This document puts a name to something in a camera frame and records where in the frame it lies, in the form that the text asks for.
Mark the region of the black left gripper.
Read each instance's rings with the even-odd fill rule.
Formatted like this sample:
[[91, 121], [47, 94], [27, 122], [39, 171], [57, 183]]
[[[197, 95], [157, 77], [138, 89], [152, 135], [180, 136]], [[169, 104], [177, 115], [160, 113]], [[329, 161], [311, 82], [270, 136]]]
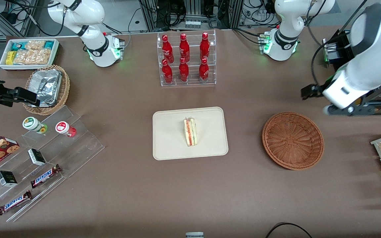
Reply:
[[326, 84], [310, 84], [301, 89], [301, 99], [306, 100], [312, 97], [323, 97], [323, 91], [327, 88]]

